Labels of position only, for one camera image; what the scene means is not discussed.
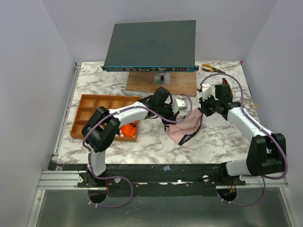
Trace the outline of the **pink navy-trimmed underwear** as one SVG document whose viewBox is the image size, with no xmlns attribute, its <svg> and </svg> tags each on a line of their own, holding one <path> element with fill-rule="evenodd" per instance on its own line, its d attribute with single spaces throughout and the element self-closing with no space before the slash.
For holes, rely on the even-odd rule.
<svg viewBox="0 0 303 227">
<path fill-rule="evenodd" d="M 199 108 L 192 110 L 189 117 L 176 124 L 165 126 L 167 135 L 179 146 L 191 140 L 200 130 L 203 120 L 203 113 Z"/>
</svg>

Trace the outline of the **brown compartment tray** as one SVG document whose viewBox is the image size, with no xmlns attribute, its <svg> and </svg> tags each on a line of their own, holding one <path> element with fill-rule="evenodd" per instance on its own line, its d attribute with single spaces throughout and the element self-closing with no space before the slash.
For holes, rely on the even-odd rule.
<svg viewBox="0 0 303 227">
<path fill-rule="evenodd" d="M 117 109 L 134 104 L 140 98 L 138 96 L 109 96 L 83 94 L 76 112 L 70 135 L 74 139 L 83 139 L 82 128 L 97 110 L 103 106 L 107 109 Z"/>
</svg>

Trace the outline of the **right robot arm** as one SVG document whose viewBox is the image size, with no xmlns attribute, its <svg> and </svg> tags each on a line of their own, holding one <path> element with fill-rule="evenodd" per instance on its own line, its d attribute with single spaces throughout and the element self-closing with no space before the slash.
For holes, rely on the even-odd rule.
<svg viewBox="0 0 303 227">
<path fill-rule="evenodd" d="M 229 185 L 235 176 L 251 175 L 266 176 L 275 173 L 285 173 L 286 170 L 286 140 L 281 133 L 273 133 L 264 128 L 241 107 L 240 102 L 234 102 L 230 85 L 218 84 L 215 89 L 204 83 L 199 92 L 201 112 L 209 117 L 220 114 L 234 125 L 250 143 L 247 157 L 243 160 L 227 162 L 224 170 L 218 173 L 218 181 Z"/>
</svg>

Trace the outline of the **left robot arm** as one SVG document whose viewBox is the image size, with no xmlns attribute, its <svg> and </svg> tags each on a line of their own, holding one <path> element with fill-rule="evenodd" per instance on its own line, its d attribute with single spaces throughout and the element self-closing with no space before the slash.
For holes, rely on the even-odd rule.
<svg viewBox="0 0 303 227">
<path fill-rule="evenodd" d="M 84 137 L 82 145 L 89 151 L 89 182 L 95 187 L 104 183 L 106 149 L 111 146 L 122 126 L 154 116 L 161 118 L 163 124 L 174 123 L 178 114 L 177 102 L 163 87 L 131 105 L 117 109 L 98 107 L 81 131 Z"/>
</svg>

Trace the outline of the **wooden base board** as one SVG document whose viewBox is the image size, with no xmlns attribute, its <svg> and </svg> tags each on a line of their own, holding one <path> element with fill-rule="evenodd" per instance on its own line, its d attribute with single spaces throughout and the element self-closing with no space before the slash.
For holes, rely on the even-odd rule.
<svg viewBox="0 0 303 227">
<path fill-rule="evenodd" d="M 155 92 L 164 87 L 173 95 L 186 94 L 195 97 L 197 93 L 196 72 L 170 72 L 159 74 L 156 72 L 130 72 L 126 84 L 127 91 Z"/>
</svg>

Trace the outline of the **red black utility knife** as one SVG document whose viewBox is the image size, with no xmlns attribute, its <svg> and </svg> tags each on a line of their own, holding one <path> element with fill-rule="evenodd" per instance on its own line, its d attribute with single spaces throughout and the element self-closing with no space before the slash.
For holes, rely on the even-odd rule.
<svg viewBox="0 0 303 227">
<path fill-rule="evenodd" d="M 222 84 L 227 84 L 227 85 L 229 85 L 228 80 L 227 80 L 226 78 L 222 78 Z M 230 90 L 231 97 L 233 98 L 233 93 L 232 93 L 231 88 L 229 88 L 229 90 Z"/>
</svg>

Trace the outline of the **orange rolled cloth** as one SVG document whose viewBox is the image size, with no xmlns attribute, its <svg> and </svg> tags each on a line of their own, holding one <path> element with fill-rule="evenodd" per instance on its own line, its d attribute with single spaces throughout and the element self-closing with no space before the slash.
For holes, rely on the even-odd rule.
<svg viewBox="0 0 303 227">
<path fill-rule="evenodd" d="M 123 125 L 120 128 L 120 135 L 122 137 L 134 137 L 136 132 L 136 127 L 131 124 Z"/>
</svg>

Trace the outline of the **white rolled cloth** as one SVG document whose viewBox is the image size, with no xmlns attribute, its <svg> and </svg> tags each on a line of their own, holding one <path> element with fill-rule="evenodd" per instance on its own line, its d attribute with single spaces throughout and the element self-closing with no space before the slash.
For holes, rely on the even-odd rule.
<svg viewBox="0 0 303 227">
<path fill-rule="evenodd" d="M 106 123 L 101 123 L 99 126 L 100 128 L 105 129 L 106 125 L 107 125 Z"/>
</svg>

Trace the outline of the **grey metal stand bracket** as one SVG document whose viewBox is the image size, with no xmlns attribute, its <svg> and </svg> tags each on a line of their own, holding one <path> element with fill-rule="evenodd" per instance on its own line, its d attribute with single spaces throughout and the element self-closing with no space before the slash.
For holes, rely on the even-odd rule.
<svg viewBox="0 0 303 227">
<path fill-rule="evenodd" d="M 170 85 L 170 73 L 159 72 L 154 76 L 154 84 Z"/>
</svg>

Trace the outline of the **yellow handled pliers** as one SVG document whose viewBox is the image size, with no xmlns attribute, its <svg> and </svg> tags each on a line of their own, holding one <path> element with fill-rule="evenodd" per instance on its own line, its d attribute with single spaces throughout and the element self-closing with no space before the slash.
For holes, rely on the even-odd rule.
<svg viewBox="0 0 303 227">
<path fill-rule="evenodd" d="M 205 64 L 205 63 L 202 64 L 201 70 L 205 71 L 205 72 L 225 73 L 224 71 L 217 69 L 217 68 L 213 67 L 212 65 Z"/>
</svg>

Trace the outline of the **network switch grey blue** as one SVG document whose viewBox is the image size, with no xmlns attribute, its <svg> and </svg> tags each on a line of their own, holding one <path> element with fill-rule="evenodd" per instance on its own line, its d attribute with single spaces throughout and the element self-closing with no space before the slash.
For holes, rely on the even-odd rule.
<svg viewBox="0 0 303 227">
<path fill-rule="evenodd" d="M 115 24 L 107 72 L 195 72 L 196 21 Z"/>
</svg>

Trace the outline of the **black mounting rail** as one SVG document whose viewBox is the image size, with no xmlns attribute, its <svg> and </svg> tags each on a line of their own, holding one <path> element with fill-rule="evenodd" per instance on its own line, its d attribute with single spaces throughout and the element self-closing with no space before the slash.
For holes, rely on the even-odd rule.
<svg viewBox="0 0 303 227">
<path fill-rule="evenodd" d="M 109 164 L 101 179 L 89 170 L 79 171 L 80 188 L 111 197 L 216 196 L 217 189 L 243 186 L 237 176 L 228 176 L 220 164 Z"/>
</svg>

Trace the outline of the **aluminium frame rail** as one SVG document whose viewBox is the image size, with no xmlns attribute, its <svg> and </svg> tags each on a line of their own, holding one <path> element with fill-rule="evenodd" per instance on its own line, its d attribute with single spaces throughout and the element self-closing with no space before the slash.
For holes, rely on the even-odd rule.
<svg viewBox="0 0 303 227">
<path fill-rule="evenodd" d="M 51 161 L 50 161 L 50 164 L 55 164 L 55 170 L 43 170 L 41 172 L 38 187 L 37 187 L 38 190 L 56 190 L 56 189 L 68 186 L 67 185 L 68 174 L 63 173 L 61 167 L 59 167 L 56 170 L 56 167 L 57 167 L 57 159 L 59 156 L 62 137 L 64 136 L 65 127 L 66 127 L 67 119 L 68 119 L 69 112 L 70 112 L 70 106 L 71 106 L 75 88 L 77 85 L 80 69 L 81 69 L 81 62 L 75 63 L 75 70 L 74 70 L 74 74 L 73 74 L 73 78 L 72 78 L 71 88 L 70 88 L 70 91 L 67 96 L 67 101 L 66 101 L 64 112 L 63 112 L 60 129 L 59 129 L 56 141 L 55 141 L 55 145 L 54 145 L 54 149 L 53 149 Z"/>
</svg>

